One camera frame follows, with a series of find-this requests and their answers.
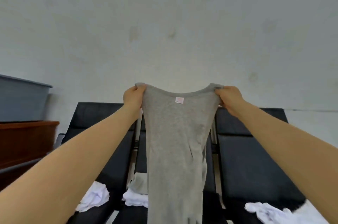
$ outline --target person's right hand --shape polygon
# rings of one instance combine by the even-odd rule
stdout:
[[[216,89],[215,93],[221,98],[222,106],[231,115],[239,118],[239,111],[246,103],[239,89],[235,86],[224,86],[223,89]]]

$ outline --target folded clothing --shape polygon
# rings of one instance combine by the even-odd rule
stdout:
[[[109,192],[104,184],[97,181],[90,186],[84,197],[81,199],[75,211],[85,212],[95,206],[101,206],[108,202]]]
[[[133,192],[147,195],[148,194],[148,175],[147,173],[136,172],[128,184]]]
[[[293,213],[287,208],[281,211],[268,203],[260,202],[247,203],[245,209],[256,213],[257,218],[264,224],[328,224],[309,200]]]
[[[144,206],[148,208],[148,195],[135,193],[130,188],[123,194],[122,200],[126,201],[125,204],[127,206]]]

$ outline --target white tag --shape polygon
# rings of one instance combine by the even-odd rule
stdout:
[[[176,98],[175,103],[183,104],[184,98]]]

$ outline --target crumpled white cloth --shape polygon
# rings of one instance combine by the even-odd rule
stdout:
[[[123,201],[127,206],[144,206],[148,208],[148,195],[142,195],[133,192],[128,188],[127,192],[123,194]]]
[[[75,211],[85,212],[95,206],[101,206],[108,202],[109,192],[105,184],[101,184],[97,181],[90,186],[84,197],[81,199],[79,205],[76,207]]]
[[[287,208],[281,211],[268,203],[246,203],[245,209],[256,213],[264,224],[328,224],[309,200],[294,213]]]

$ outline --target black leather seat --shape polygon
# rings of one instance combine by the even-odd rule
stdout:
[[[282,108],[261,108],[268,114],[288,122],[285,112]],[[219,107],[216,112],[216,130],[218,134],[223,135],[242,135],[251,136],[251,133],[244,126],[244,124],[236,117],[229,114],[224,107]]]
[[[209,134],[206,143],[207,173],[205,187],[203,191],[203,224],[223,224],[226,219],[223,215],[222,206],[219,201],[219,195],[216,193],[214,164],[211,152],[211,136]],[[135,172],[147,172],[147,154],[146,154],[146,130],[144,118],[141,121],[141,132],[139,138],[139,148],[137,150]],[[113,224],[146,224],[148,209],[144,207],[125,206],[118,213]]]
[[[261,223],[247,202],[297,209],[305,197],[254,137],[218,135],[223,203],[234,224]]]
[[[120,103],[79,102],[62,144],[112,115],[122,105]],[[135,123],[129,128],[126,136],[96,179],[96,181],[106,185],[109,191],[109,201],[86,212],[76,212],[68,220],[67,224],[104,224],[114,210],[121,208],[121,199],[126,190],[130,158],[135,139],[134,133]]]

